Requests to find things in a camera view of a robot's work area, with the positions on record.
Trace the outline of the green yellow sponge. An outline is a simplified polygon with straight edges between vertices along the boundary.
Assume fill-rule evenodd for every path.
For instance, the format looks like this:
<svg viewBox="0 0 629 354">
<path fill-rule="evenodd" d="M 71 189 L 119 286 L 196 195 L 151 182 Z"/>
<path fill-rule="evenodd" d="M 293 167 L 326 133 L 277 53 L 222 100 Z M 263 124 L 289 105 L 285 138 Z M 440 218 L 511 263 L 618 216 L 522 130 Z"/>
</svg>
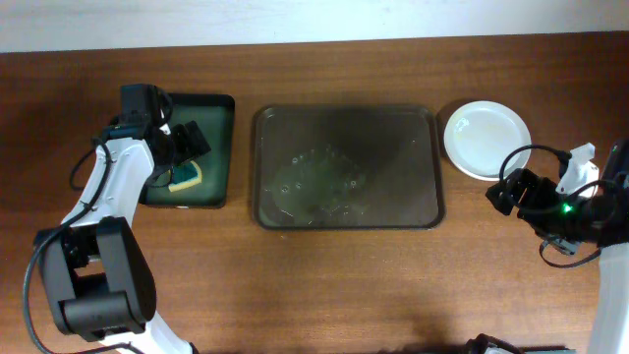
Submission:
<svg viewBox="0 0 629 354">
<path fill-rule="evenodd" d="M 202 181 L 202 173 L 195 161 L 189 161 L 174 167 L 170 172 L 170 182 L 167 187 L 171 193 L 182 191 Z"/>
</svg>

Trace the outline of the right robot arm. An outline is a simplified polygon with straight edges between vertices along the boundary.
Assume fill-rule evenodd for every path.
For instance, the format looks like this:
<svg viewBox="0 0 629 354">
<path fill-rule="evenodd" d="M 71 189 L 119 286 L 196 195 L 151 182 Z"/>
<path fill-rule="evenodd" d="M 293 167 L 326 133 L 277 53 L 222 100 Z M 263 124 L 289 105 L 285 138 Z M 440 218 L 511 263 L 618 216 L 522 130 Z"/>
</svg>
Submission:
<svg viewBox="0 0 629 354">
<path fill-rule="evenodd" d="M 517 168 L 505 173 L 507 163 L 531 149 L 552 153 L 558 160 L 557 183 Z M 591 163 L 594 146 L 586 144 L 570 151 L 544 145 L 525 145 L 510 152 L 500 165 L 498 182 L 486 190 L 493 207 L 517 217 L 542 240 L 539 254 L 551 246 L 573 255 L 583 243 L 596 250 L 578 262 L 545 263 L 555 268 L 574 268 L 599 262 L 600 289 L 597 314 L 587 351 L 628 351 L 628 141 L 616 142 L 602 174 Z"/>
</svg>

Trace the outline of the light blue plate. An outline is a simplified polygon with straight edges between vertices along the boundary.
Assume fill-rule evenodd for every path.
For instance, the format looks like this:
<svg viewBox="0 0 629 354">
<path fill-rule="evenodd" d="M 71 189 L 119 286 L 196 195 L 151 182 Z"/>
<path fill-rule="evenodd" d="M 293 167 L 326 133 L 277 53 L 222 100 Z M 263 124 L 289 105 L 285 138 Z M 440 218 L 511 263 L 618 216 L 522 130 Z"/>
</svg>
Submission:
<svg viewBox="0 0 629 354">
<path fill-rule="evenodd" d="M 443 133 L 445 151 L 464 174 L 494 182 L 502 163 L 516 148 L 532 143 L 522 118 L 509 107 L 477 100 L 457 108 Z"/>
</svg>

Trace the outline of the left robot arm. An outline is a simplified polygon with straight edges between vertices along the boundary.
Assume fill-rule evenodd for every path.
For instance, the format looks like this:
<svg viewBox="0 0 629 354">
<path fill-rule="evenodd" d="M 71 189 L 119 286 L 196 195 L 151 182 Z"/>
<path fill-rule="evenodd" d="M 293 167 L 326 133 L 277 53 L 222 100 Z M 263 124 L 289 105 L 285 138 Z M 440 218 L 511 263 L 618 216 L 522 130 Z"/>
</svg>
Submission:
<svg viewBox="0 0 629 354">
<path fill-rule="evenodd" d="M 156 310 L 156 286 L 132 232 L 143 192 L 210 151 L 194 122 L 170 126 L 174 104 L 154 85 L 121 88 L 122 111 L 92 140 L 95 163 L 60 225 L 37 233 L 23 294 L 41 276 L 53 322 L 96 352 L 194 353 Z"/>
</svg>

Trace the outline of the brown serving tray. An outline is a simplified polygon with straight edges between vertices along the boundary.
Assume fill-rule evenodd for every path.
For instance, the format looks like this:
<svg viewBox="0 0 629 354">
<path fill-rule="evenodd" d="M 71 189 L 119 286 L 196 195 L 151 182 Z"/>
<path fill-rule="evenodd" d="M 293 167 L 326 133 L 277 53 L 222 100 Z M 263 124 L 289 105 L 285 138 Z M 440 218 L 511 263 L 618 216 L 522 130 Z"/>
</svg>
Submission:
<svg viewBox="0 0 629 354">
<path fill-rule="evenodd" d="M 430 230 L 446 215 L 435 116 L 412 104 L 278 104 L 253 125 L 267 230 Z"/>
</svg>

